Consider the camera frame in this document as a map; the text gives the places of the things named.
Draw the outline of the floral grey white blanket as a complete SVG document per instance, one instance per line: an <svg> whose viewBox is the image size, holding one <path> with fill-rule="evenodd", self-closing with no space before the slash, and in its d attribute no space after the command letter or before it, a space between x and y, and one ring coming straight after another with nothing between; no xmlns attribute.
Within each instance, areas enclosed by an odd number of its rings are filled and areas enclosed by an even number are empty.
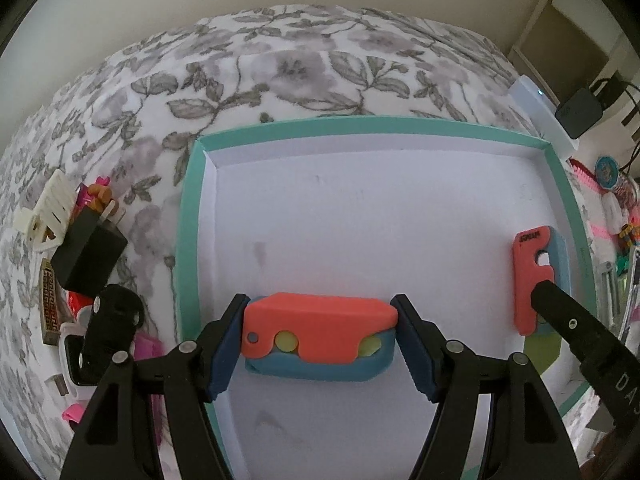
<svg viewBox="0 0 640 480"><path fill-rule="evenodd" d="M177 338L172 278L182 181L200 136L314 116L394 115L527 134L516 70L478 32L341 6L272 6L203 18L117 51L55 93L1 159L1 419L42 478L72 433L41 339L41 255L13 225L55 170L107 177L128 240L114 280L137 292L147 332Z"/></svg>

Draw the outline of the white hair claw clip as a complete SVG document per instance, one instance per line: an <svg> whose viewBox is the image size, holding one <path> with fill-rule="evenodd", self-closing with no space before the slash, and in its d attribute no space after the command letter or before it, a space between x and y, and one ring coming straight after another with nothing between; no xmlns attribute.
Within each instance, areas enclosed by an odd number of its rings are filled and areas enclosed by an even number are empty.
<svg viewBox="0 0 640 480"><path fill-rule="evenodd" d="M13 226L34 252L46 252L64 242L77 195L63 171L57 169L47 180L32 209L22 207L14 214Z"/></svg>

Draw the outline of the black power adapter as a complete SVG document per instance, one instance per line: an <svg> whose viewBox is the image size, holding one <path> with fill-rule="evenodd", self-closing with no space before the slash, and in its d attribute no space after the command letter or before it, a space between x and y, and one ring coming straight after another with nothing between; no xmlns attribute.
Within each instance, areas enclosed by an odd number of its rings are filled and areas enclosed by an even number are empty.
<svg viewBox="0 0 640 480"><path fill-rule="evenodd" d="M602 118L603 110L588 88L580 88L558 107L554 116L567 135L577 140Z"/></svg>

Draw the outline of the black square box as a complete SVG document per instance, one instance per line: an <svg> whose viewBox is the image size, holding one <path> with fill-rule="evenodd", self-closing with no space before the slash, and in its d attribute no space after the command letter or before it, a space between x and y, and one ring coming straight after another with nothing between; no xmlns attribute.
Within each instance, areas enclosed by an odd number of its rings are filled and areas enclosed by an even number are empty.
<svg viewBox="0 0 640 480"><path fill-rule="evenodd" d="M106 286L126 246L126 237L110 220L101 220L90 208L81 209L51 259L58 284L94 298Z"/></svg>

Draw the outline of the white small pouch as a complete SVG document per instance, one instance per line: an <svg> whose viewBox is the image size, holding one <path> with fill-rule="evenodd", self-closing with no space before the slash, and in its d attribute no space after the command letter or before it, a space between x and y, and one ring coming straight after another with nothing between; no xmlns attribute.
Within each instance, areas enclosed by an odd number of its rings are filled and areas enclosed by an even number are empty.
<svg viewBox="0 0 640 480"><path fill-rule="evenodd" d="M601 196L601 204L608 234L612 236L620 234L628 223L628 214L620 206L620 202L612 192L606 192Z"/></svg>

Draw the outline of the red small bottle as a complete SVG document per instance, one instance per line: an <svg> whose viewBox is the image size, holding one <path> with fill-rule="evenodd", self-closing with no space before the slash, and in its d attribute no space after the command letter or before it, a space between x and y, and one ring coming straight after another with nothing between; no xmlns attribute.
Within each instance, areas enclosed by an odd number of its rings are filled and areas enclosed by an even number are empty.
<svg viewBox="0 0 640 480"><path fill-rule="evenodd" d="M66 302L75 321L78 320L79 312L82 309L93 305L93 299L91 297L80 294L79 292L66 292Z"/></svg>

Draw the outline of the colourful toy pile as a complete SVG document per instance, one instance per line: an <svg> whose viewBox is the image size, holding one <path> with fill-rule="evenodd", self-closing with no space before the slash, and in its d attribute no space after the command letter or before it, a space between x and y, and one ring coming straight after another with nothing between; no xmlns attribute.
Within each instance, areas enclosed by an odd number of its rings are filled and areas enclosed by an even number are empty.
<svg viewBox="0 0 640 480"><path fill-rule="evenodd" d="M636 272L634 268L638 266L636 258L639 252L639 188L637 183L622 172L612 191L604 190L597 181L596 188L599 193L598 215L596 220L590 222L590 229L598 240L608 243L606 257L600 258L605 275L605 290L608 293L605 317L612 332L625 339L636 300L631 299L631 306L628 306L628 301L620 292L620 278L624 278L626 284L632 287ZM614 193L620 206L628 214L628 223L623 227L623 231L614 236L608 234L601 204L601 196L606 192Z"/></svg>

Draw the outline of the orange blue green toy knife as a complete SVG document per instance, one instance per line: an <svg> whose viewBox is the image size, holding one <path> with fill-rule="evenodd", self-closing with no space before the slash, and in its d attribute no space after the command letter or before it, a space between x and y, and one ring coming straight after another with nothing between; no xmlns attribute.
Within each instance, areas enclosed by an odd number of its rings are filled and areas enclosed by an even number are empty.
<svg viewBox="0 0 640 480"><path fill-rule="evenodd" d="M553 226L537 226L515 235L512 243L514 273L514 325L521 336L550 334L553 328L538 321L532 307L535 286L552 281L572 293L570 259L564 237Z"/></svg>

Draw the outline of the teal white cardboard tray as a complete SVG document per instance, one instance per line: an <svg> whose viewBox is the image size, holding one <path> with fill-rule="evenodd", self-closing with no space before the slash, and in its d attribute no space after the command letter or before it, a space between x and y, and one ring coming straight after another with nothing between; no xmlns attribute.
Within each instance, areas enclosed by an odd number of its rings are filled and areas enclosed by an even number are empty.
<svg viewBox="0 0 640 480"><path fill-rule="evenodd" d="M553 226L572 292L596 304L562 162L534 136L448 120L327 117L197 140L183 182L175 288L195 337L236 294L404 294L481 356L527 352L561 413L587 391L566 344L513 324L512 242ZM405 479L435 414L401 356L367 382L238 366L209 415L239 479Z"/></svg>

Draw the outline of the white smart watch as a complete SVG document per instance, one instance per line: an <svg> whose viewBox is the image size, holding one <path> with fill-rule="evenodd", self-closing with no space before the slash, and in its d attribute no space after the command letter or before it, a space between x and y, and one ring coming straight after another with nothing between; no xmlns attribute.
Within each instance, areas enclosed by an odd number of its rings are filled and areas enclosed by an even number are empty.
<svg viewBox="0 0 640 480"><path fill-rule="evenodd" d="M96 386L89 384L79 366L79 356L84 346L86 330L80 325L65 322L60 327L58 357L62 375L73 402L89 401Z"/></svg>

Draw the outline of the gold patterned lighter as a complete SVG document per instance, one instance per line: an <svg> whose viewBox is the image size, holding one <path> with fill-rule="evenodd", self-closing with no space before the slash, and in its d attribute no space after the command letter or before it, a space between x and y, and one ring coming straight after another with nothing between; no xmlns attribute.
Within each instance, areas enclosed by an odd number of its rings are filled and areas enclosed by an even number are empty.
<svg viewBox="0 0 640 480"><path fill-rule="evenodd" d="M58 291L53 268L46 258L40 262L39 299L42 342L48 346L56 346L60 339L61 326Z"/></svg>

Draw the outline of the white wooden shelf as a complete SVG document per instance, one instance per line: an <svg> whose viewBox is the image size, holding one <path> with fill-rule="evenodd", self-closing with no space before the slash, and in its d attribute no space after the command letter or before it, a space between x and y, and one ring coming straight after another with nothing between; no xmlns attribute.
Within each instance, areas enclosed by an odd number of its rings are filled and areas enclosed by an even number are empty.
<svg viewBox="0 0 640 480"><path fill-rule="evenodd" d="M554 105L619 76L626 87L603 118L639 129L639 55L602 0L538 0L508 58Z"/></svg>

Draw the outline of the round blue sticker tin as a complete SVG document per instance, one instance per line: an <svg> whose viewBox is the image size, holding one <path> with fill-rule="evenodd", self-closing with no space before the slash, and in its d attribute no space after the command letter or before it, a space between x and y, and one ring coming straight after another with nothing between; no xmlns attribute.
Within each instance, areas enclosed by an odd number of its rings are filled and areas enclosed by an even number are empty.
<svg viewBox="0 0 640 480"><path fill-rule="evenodd" d="M593 173L601 188L612 191L620 177L620 167L613 157L603 155L597 159Z"/></svg>

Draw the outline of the pink smart watch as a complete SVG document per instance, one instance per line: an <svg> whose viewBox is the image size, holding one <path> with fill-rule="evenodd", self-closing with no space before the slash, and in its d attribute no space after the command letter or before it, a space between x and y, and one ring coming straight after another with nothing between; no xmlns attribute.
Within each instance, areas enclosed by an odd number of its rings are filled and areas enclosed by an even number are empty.
<svg viewBox="0 0 640 480"><path fill-rule="evenodd" d="M136 361L142 361L147 359L156 358L162 356L164 351L163 344L149 336L146 333L137 332L134 336L134 342L131 346L132 356ZM68 407L62 411L62 419L70 425L70 428L74 429L81 421L81 417L84 414L86 406L89 401L73 402L70 399ZM160 397L151 396L154 434L156 445L162 443L162 407L160 406Z"/></svg>

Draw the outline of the black toy car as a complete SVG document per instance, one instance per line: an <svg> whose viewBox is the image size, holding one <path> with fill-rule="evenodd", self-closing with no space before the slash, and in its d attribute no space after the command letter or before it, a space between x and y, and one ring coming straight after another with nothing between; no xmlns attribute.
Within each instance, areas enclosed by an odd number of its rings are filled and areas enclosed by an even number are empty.
<svg viewBox="0 0 640 480"><path fill-rule="evenodd" d="M84 343L78 358L81 378L96 385L116 352L128 351L144 322L144 305L132 290L107 285L94 298Z"/></svg>

